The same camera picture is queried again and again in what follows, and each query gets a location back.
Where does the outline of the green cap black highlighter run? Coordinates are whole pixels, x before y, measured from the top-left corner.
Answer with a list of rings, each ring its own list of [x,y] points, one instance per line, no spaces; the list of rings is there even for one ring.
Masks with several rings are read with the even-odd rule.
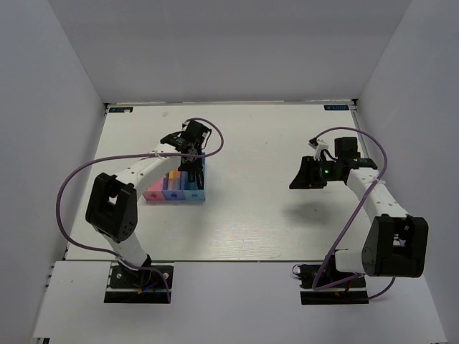
[[[188,173],[187,175],[187,189],[194,190],[195,176],[194,173]]]

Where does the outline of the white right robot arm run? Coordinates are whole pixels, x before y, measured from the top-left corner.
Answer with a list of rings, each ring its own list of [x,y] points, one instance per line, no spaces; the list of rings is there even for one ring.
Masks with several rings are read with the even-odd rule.
[[[409,214],[395,200],[382,180],[376,163],[361,156],[355,137],[334,141],[335,156],[326,158],[328,144],[318,138],[309,141],[315,151],[304,156],[291,189],[322,189],[330,182],[344,183],[358,198],[359,204],[346,223],[348,231],[356,215],[364,211],[371,222],[359,249],[339,249],[333,243],[320,272],[334,286],[350,274],[372,277],[418,278],[425,266],[428,224],[422,217]]]

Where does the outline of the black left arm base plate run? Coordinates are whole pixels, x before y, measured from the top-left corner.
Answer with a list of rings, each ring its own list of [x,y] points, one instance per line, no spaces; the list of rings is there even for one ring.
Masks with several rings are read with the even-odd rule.
[[[168,304],[163,279],[155,272],[147,272],[134,281],[118,264],[111,264],[104,296],[105,304]]]

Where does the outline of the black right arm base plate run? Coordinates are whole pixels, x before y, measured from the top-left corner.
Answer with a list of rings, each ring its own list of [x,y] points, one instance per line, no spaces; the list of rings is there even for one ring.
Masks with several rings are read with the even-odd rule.
[[[313,281],[319,264],[295,264],[292,275],[299,281],[302,305],[365,305],[369,303],[366,281],[352,273],[338,272],[331,265],[318,280]]]

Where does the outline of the yellow cap pink highlighter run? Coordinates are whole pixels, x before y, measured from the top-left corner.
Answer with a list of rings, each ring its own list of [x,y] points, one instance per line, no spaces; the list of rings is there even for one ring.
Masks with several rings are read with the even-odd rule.
[[[176,171],[174,176],[174,189],[179,190],[181,188],[181,171]]]

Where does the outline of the purple cap black highlighter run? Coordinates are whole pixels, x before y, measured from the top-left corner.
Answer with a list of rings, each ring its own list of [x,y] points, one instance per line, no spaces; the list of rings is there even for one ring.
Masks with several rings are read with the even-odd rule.
[[[204,172],[203,170],[198,170],[194,173],[195,182],[197,184],[197,188],[202,190],[204,188]]]

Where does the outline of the orange cap clear highlighter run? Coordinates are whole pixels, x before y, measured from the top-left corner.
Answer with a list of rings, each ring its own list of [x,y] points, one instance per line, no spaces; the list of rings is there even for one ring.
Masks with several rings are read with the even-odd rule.
[[[167,189],[168,190],[176,189],[176,173],[174,171],[171,171],[169,173]]]

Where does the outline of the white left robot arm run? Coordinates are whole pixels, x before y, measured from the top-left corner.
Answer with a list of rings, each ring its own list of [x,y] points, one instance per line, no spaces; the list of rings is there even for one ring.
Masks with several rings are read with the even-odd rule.
[[[202,149],[211,131],[201,119],[189,119],[179,132],[160,139],[149,157],[121,172],[101,173],[95,178],[85,220],[107,240],[134,285],[147,284],[152,271],[150,257],[134,233],[138,200],[152,184],[174,170],[185,172],[188,182],[202,190]]]

